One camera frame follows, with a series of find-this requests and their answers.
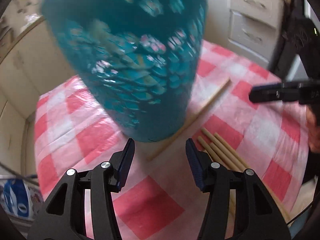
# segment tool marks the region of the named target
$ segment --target table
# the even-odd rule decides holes
[[[124,240],[196,239],[208,195],[196,187],[185,141],[200,127],[218,132],[274,191],[288,211],[302,183],[308,157],[305,106],[252,104],[252,85],[279,79],[244,57],[204,41],[188,114],[198,111],[230,76],[231,85],[178,139],[153,161],[147,154],[162,142],[136,142],[127,183],[113,203]],[[46,198],[69,168],[85,171],[123,149],[119,131],[78,76],[42,95],[35,121],[36,167]],[[90,195],[86,192],[87,235]]]

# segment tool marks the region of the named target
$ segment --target screw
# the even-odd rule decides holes
[[[220,168],[220,164],[219,163],[211,163],[211,167],[214,169],[218,169],[218,168]]]
[[[104,168],[104,169],[110,167],[110,165],[111,165],[110,162],[103,162],[103,163],[101,163],[101,167]]]
[[[69,175],[69,176],[72,176],[75,173],[76,173],[76,171],[74,169],[67,170],[67,175]]]
[[[251,170],[251,169],[247,169],[247,170],[245,171],[245,173],[246,173],[247,175],[249,175],[249,176],[252,176],[252,175],[254,174],[254,171]]]

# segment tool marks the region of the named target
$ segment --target floral pattern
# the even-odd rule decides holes
[[[190,0],[114,1],[124,10],[119,11],[119,18],[93,17],[85,24],[65,18],[59,28],[52,25],[52,30],[108,114],[124,129],[138,130],[141,116],[162,107],[168,97],[185,98],[177,106],[185,110],[201,49],[206,2],[197,0],[189,8]],[[132,14],[133,19],[124,22],[121,14],[133,8],[138,16]],[[52,22],[49,15],[44,16]],[[139,17],[153,24],[146,25]],[[136,30],[131,22],[138,26]]]

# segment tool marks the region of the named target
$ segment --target wooden stick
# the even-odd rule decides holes
[[[230,198],[229,198],[229,212],[233,215],[236,215],[236,199],[235,196],[230,191]]]
[[[201,131],[231,160],[231,162],[233,162],[238,167],[241,172],[246,169],[246,167],[206,128],[201,128]]]
[[[216,138],[219,138],[219,141],[222,143],[223,140],[223,145],[227,148],[227,149],[231,149],[232,151],[230,151],[232,154],[234,154],[234,156],[238,159],[239,162],[241,163],[245,163],[245,169],[249,169],[250,167],[246,164],[246,162],[239,156],[239,154],[217,133],[214,134],[214,136]],[[279,198],[275,195],[275,193],[272,191],[272,189],[270,187],[268,187],[268,185],[266,185],[264,182],[262,182],[264,184],[264,186],[266,187],[266,189],[268,190],[269,194],[271,195],[271,197],[273,198],[273,200],[275,201],[276,205],[278,206],[282,216],[284,217],[284,220],[286,222],[290,221],[290,215],[288,214],[287,210],[285,209],[285,207],[283,206],[282,202],[279,200]]]
[[[225,163],[220,159],[220,157],[215,153],[215,151],[211,149],[211,147],[205,142],[205,140],[201,136],[198,137],[198,142],[203,146],[204,149],[207,150],[207,152],[215,162],[218,162],[225,166]]]
[[[246,169],[249,169],[249,165],[239,156],[239,154],[220,135],[218,135],[217,133],[214,133],[214,136],[242,163],[242,165]]]
[[[208,155],[209,155],[209,157],[210,157],[210,159],[213,161],[213,162],[218,162],[218,161],[216,161],[216,160],[214,160],[213,158],[212,158],[212,156],[208,153],[208,151],[206,150],[206,149],[204,149],[203,150],[203,152],[204,153],[207,153]],[[222,163],[220,163],[220,164],[222,164],[224,167],[226,167],[228,170],[230,170],[230,168],[222,161]]]
[[[214,143],[210,143],[210,147],[231,170],[240,171],[240,169]]]
[[[200,111],[193,116],[191,116],[184,125],[170,138],[164,141],[163,145],[159,147],[156,151],[154,151],[151,155],[147,157],[149,161],[153,160],[155,157],[157,157],[161,152],[163,152],[170,144],[172,144],[180,134],[182,134],[185,129],[187,129],[191,124],[195,122],[195,120],[203,113],[205,112],[211,103],[217,99],[217,97],[225,90],[225,88],[229,85],[230,78],[227,78],[227,80],[221,85],[221,87],[218,89],[218,91],[209,99],[209,101],[200,109]]]

